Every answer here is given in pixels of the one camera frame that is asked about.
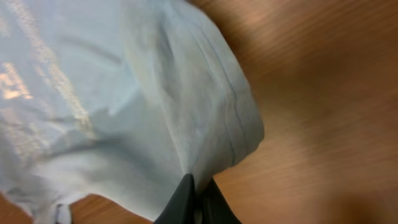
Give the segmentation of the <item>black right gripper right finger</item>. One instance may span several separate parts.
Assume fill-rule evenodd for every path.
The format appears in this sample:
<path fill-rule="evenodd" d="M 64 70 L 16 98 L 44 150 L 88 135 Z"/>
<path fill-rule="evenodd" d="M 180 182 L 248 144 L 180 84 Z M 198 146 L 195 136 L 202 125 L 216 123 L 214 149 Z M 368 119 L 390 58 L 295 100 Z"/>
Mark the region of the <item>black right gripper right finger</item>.
<path fill-rule="evenodd" d="M 214 179 L 211 179 L 200 194 L 198 203 L 202 224 L 242 224 L 229 207 Z"/>

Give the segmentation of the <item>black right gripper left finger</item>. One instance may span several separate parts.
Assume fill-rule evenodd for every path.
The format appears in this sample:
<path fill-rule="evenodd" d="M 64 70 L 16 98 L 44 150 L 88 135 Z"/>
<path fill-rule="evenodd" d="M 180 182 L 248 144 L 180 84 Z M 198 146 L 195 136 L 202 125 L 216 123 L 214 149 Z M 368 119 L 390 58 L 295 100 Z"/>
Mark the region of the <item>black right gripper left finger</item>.
<path fill-rule="evenodd" d="M 194 224 L 195 183 L 185 174 L 163 212 L 154 224 Z"/>

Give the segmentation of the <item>light blue printed t-shirt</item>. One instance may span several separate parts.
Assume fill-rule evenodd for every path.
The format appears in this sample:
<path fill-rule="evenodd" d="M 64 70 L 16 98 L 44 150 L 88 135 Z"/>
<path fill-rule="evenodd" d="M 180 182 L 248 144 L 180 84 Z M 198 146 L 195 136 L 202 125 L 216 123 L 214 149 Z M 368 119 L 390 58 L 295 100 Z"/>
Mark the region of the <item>light blue printed t-shirt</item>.
<path fill-rule="evenodd" d="M 1 193 L 35 223 L 108 198 L 155 220 L 264 137 L 244 73 L 187 1 L 1 2 Z"/>

